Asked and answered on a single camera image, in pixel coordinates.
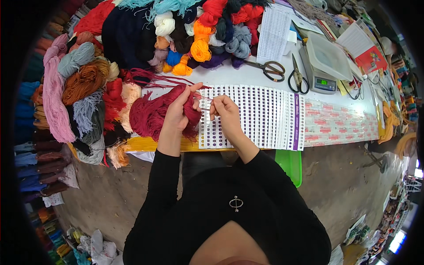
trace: hand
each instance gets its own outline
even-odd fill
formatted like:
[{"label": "hand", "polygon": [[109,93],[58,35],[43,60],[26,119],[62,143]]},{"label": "hand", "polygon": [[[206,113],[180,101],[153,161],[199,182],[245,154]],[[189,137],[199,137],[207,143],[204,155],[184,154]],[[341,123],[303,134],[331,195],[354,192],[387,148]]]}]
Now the hand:
[{"label": "hand", "polygon": [[227,95],[217,96],[211,102],[211,121],[215,116],[221,116],[222,132],[232,145],[235,145],[238,139],[246,137],[240,126],[238,106]]},{"label": "hand", "polygon": [[[168,106],[157,147],[162,154],[180,156],[181,136],[188,124],[188,118],[183,112],[183,105],[187,102],[191,92],[195,92],[202,86],[201,82],[193,86],[186,86],[186,89]],[[194,99],[193,109],[201,111],[197,98]]]}]

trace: purple label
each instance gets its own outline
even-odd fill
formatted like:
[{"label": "purple label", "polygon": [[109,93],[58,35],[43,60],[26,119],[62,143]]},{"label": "purple label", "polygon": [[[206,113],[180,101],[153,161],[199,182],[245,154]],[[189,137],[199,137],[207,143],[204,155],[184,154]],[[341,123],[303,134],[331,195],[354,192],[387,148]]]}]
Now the purple label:
[{"label": "purple label", "polygon": [[299,143],[299,95],[294,94],[294,141],[293,150],[297,150]]}]

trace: light gray yarn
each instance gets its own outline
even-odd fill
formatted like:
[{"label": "light gray yarn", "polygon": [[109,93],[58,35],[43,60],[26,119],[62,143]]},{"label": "light gray yarn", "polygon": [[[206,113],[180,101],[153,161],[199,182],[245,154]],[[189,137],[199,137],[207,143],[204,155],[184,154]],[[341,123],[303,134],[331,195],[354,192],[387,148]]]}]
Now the light gray yarn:
[{"label": "light gray yarn", "polygon": [[97,110],[93,112],[91,116],[91,122],[93,124],[93,129],[86,133],[81,142],[88,145],[98,141],[101,136],[103,136],[103,128],[105,122],[105,103],[104,101],[99,102],[96,105]]},{"label": "light gray yarn", "polygon": [[94,59],[94,51],[94,44],[91,42],[84,42],[78,49],[63,56],[57,66],[57,71],[65,80],[68,79],[68,77],[78,71],[81,66],[88,64]]},{"label": "light gray yarn", "polygon": [[86,156],[81,151],[77,149],[77,156],[81,160],[81,162],[98,165],[103,160],[103,155],[105,151],[105,139],[103,134],[100,135],[100,139],[89,145],[91,150],[91,155]]},{"label": "light gray yarn", "polygon": [[98,90],[73,104],[74,121],[77,122],[77,128],[80,135],[88,133],[93,129],[91,117],[94,111],[98,110],[96,105],[102,101],[102,96],[103,93]]},{"label": "light gray yarn", "polygon": [[243,23],[233,25],[233,28],[233,39],[225,44],[225,50],[238,58],[246,59],[250,54],[249,45],[252,41],[252,33]]}]

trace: woman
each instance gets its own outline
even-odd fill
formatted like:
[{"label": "woman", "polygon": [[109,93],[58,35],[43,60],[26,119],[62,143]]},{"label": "woman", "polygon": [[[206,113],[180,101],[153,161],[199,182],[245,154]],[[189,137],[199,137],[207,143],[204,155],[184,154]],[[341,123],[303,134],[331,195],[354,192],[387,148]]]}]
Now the woman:
[{"label": "woman", "polygon": [[[124,264],[323,264],[331,243],[289,177],[247,138],[238,106],[213,99],[211,120],[240,158],[186,179],[177,200],[183,104],[197,83],[170,104],[151,167],[146,200],[126,239]],[[200,111],[195,99],[193,108]]]}]

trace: green tray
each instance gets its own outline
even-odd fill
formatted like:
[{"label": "green tray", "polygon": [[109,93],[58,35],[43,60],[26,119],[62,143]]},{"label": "green tray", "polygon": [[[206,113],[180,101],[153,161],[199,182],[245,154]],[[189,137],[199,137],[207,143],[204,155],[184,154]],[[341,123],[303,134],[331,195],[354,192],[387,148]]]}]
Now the green tray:
[{"label": "green tray", "polygon": [[296,188],[302,184],[302,155],[300,151],[276,150],[275,162],[290,177]]}]

